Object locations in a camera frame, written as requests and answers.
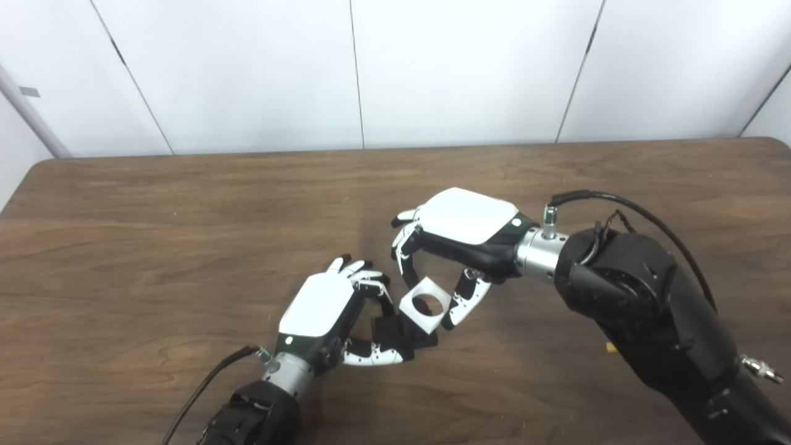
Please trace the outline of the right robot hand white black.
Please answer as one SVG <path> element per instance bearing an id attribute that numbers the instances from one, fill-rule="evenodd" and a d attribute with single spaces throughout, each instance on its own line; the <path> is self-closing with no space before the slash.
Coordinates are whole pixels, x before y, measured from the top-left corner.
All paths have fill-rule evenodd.
<path id="1" fill-rule="evenodd" d="M 413 254 L 418 251 L 463 265 L 441 322 L 450 331 L 482 302 L 493 284 L 522 276 L 517 250 L 538 226 L 508 201 L 451 188 L 396 215 L 392 227 L 399 231 L 391 256 L 409 288 L 419 281 L 413 267 Z"/>

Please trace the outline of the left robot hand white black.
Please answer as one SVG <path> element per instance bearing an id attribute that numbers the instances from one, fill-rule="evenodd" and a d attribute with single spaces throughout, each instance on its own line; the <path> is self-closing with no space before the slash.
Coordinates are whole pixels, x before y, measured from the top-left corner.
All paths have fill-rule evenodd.
<path id="1" fill-rule="evenodd" d="M 368 300 L 379 304 L 385 320 L 399 321 L 389 284 L 369 260 L 336 257 L 326 271 L 308 276 L 289 304 L 275 354 L 299 358 L 314 376 L 343 363 L 376 367 L 412 361 L 415 352 L 399 340 L 365 341 L 351 334 Z"/>

